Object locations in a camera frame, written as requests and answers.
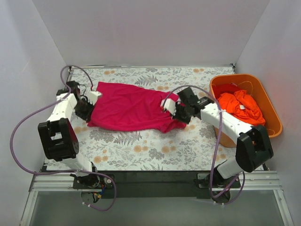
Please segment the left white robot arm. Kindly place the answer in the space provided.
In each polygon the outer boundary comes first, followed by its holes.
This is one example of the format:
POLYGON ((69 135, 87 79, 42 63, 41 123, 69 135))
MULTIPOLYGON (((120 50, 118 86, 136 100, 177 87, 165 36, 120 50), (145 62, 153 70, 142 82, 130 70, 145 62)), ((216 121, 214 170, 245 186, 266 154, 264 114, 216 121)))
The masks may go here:
POLYGON ((50 117, 38 125, 42 147, 47 159, 75 170, 75 175, 84 177, 84 183, 89 188, 96 188, 100 177, 94 173, 95 165, 80 152, 79 142, 71 125, 71 115, 75 113, 85 122, 90 122, 92 111, 102 93, 92 90, 85 96, 80 94, 79 83, 70 81, 67 85, 68 88, 57 91, 58 104, 50 117))

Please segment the magenta t shirt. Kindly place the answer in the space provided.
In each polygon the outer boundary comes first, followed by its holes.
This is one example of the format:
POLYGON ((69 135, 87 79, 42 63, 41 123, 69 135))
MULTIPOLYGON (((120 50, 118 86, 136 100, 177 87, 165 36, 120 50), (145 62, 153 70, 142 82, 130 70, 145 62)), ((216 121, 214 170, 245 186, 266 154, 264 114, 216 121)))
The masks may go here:
POLYGON ((162 111, 161 102, 167 92, 101 81, 96 90, 102 96, 92 111, 89 127, 121 132, 156 129, 162 133, 186 127, 185 123, 162 111))

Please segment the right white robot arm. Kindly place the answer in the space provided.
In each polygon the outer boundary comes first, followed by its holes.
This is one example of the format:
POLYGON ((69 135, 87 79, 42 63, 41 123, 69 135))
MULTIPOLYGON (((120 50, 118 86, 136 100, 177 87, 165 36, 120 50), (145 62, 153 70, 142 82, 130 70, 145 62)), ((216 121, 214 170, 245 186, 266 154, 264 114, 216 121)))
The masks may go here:
POLYGON ((198 98, 187 87, 178 93, 178 100, 167 99, 162 107, 173 119, 189 124, 197 117, 219 129, 218 135, 225 134, 236 145, 232 158, 214 167, 206 177, 208 183, 223 187, 242 172, 251 173, 274 155, 267 129, 262 125, 253 126, 222 110, 216 100, 210 97, 198 98))

